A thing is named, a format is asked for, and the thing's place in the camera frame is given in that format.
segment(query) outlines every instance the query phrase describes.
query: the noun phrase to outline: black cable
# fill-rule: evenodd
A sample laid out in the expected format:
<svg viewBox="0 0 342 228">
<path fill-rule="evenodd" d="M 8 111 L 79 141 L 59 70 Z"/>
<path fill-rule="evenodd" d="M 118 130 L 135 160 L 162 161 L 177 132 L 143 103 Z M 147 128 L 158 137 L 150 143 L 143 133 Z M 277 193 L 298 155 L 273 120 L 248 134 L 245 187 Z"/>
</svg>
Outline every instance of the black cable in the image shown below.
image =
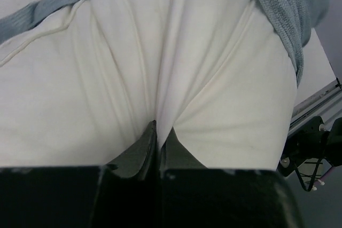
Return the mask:
<svg viewBox="0 0 342 228">
<path fill-rule="evenodd" d="M 321 158 L 321 159 L 319 159 L 319 160 L 317 161 L 317 164 L 316 164 L 316 166 L 315 166 L 315 170 L 314 170 L 314 172 L 313 172 L 313 174 L 312 174 L 312 176 L 311 176 L 311 180 L 310 180 L 309 187 L 306 187 L 306 186 L 305 186 L 304 181 L 303 181 L 303 178 L 302 178 L 302 176 L 300 175 L 300 172 L 299 172 L 298 167 L 297 167 L 297 165 L 296 165 L 296 162 L 293 161 L 294 170 L 295 170 L 295 172 L 296 172 L 296 174 L 297 174 L 297 177 L 298 177 L 298 179 L 299 179 L 300 185 L 301 185 L 301 187 L 303 188 L 304 191 L 310 192 L 310 191 L 312 190 L 312 187 L 314 186 L 314 183 L 315 183 L 315 180 L 316 180 L 317 171 L 318 171 L 318 168 L 319 168 L 319 166 L 320 166 L 322 160 L 323 160 L 323 158 Z"/>
</svg>

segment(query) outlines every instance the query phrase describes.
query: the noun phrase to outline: white fabric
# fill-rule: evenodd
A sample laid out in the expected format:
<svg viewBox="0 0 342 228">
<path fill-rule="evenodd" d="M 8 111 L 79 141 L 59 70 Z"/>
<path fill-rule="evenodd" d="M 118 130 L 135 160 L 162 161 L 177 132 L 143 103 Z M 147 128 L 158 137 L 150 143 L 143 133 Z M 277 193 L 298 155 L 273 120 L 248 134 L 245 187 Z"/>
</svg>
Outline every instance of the white fabric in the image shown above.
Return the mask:
<svg viewBox="0 0 342 228">
<path fill-rule="evenodd" d="M 208 167 L 274 169 L 297 90 L 255 0 L 82 0 L 0 66 L 0 166 L 103 164 L 156 119 Z"/>
</svg>

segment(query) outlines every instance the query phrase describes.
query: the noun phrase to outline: white cloth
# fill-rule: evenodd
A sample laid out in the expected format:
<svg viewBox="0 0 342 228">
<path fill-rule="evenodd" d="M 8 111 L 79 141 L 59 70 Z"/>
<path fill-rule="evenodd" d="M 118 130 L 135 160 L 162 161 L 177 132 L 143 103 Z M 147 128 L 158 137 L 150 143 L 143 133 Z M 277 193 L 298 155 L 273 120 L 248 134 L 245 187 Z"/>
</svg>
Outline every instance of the white cloth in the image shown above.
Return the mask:
<svg viewBox="0 0 342 228">
<path fill-rule="evenodd" d="M 0 166 L 103 164 L 156 119 L 208 167 L 274 169 L 297 91 L 256 0 L 82 0 L 0 66 Z"/>
</svg>

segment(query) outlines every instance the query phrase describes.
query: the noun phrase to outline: clothing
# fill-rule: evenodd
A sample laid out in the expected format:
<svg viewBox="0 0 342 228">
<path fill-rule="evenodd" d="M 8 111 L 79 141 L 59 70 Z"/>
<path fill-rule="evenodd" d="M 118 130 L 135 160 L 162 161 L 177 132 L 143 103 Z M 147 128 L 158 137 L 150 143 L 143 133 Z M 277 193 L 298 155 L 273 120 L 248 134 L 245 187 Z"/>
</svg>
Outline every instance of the clothing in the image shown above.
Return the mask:
<svg viewBox="0 0 342 228">
<path fill-rule="evenodd" d="M 297 90 L 257 0 L 81 0 L 0 57 L 0 166 L 104 164 L 155 119 L 207 167 L 275 169 Z"/>
<path fill-rule="evenodd" d="M 48 15 L 79 0 L 41 0 L 0 20 L 0 43 L 34 28 Z M 329 0 L 259 0 L 292 60 L 297 84 L 302 77 L 304 46 L 310 39 L 311 28 L 325 16 Z"/>
</svg>

